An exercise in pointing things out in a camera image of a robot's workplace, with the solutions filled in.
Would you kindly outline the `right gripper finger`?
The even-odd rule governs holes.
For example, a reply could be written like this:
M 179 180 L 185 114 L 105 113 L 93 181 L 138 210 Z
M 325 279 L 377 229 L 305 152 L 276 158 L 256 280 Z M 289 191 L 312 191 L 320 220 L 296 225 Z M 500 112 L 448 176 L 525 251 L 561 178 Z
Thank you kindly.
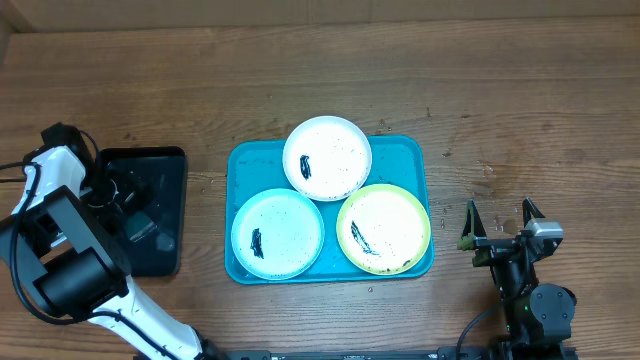
M 476 250 L 487 242 L 487 234 L 482 224 L 475 202 L 469 200 L 466 205 L 466 219 L 462 234 L 457 241 L 457 249 Z
M 538 231 L 542 225 L 540 220 L 545 219 L 543 213 L 529 197 L 523 200 L 522 208 L 524 229 L 527 231 Z

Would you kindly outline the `white plate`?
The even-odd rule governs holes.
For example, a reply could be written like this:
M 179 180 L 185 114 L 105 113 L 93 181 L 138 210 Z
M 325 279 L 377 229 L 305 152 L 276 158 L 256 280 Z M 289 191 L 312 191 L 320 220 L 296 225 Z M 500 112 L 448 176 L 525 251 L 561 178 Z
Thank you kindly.
M 338 116 L 317 116 L 286 139 L 283 169 L 295 190 L 316 201 L 338 201 L 361 188 L 372 168 L 364 132 Z

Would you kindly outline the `light blue plate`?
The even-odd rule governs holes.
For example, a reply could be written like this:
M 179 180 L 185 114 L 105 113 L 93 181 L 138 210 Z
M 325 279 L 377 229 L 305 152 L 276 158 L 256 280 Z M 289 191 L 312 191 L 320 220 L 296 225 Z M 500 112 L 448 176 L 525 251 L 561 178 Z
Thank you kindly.
M 325 227 L 317 206 L 290 189 L 269 189 L 239 209 L 231 248 L 249 274 L 269 281 L 292 279 L 311 267 L 324 245 Z

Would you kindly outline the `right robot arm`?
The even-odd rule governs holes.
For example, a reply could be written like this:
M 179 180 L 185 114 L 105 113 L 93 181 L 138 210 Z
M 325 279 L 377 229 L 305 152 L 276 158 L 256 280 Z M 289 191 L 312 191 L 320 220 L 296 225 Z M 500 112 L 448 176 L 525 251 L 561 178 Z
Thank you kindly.
M 546 218 L 529 199 L 522 202 L 524 228 L 510 239 L 488 238 L 475 202 L 466 206 L 466 221 L 457 248 L 473 251 L 472 265 L 490 269 L 500 300 L 475 317 L 462 331 L 454 350 L 456 359 L 576 359 L 571 337 L 577 298 L 566 287 L 539 282 L 534 263 L 554 254 L 564 230 Z M 507 333 L 485 347 L 463 346 L 475 325 L 504 312 Z

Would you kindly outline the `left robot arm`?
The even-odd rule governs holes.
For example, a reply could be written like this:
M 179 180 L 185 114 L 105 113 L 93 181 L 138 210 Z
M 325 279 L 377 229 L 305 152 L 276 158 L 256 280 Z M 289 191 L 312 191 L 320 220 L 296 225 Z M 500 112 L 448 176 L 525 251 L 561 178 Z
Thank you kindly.
M 221 359 L 224 352 L 163 310 L 140 277 L 180 267 L 187 160 L 175 146 L 100 149 L 57 123 L 19 163 L 24 192 L 1 223 L 1 258 L 37 319 L 89 322 L 142 359 Z

